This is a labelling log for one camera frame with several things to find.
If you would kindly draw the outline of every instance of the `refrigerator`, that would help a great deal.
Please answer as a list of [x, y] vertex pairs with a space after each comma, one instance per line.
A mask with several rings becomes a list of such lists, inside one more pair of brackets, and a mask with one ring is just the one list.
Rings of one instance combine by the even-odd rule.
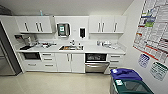
[[0, 21], [0, 76], [18, 75], [21, 72], [18, 60]]

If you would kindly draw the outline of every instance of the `faucet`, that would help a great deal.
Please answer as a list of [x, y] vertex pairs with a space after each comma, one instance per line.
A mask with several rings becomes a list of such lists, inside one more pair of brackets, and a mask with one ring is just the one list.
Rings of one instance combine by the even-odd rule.
[[72, 40], [70, 43], [72, 43], [72, 45], [75, 45], [75, 40]]

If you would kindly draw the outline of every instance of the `gray floor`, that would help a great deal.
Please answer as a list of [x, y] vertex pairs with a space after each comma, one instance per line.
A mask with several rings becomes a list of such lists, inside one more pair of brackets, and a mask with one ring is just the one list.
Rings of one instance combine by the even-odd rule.
[[109, 94], [110, 76], [26, 72], [0, 76], [0, 94]]

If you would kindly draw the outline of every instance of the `sink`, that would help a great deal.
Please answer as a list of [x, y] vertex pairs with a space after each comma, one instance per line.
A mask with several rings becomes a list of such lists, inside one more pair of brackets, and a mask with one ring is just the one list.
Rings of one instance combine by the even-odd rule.
[[62, 46], [59, 50], [83, 50], [83, 46]]

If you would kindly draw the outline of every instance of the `ceiling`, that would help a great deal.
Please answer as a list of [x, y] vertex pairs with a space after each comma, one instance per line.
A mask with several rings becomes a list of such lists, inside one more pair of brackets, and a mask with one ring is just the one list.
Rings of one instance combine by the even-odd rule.
[[14, 15], [122, 15], [133, 0], [0, 0]]

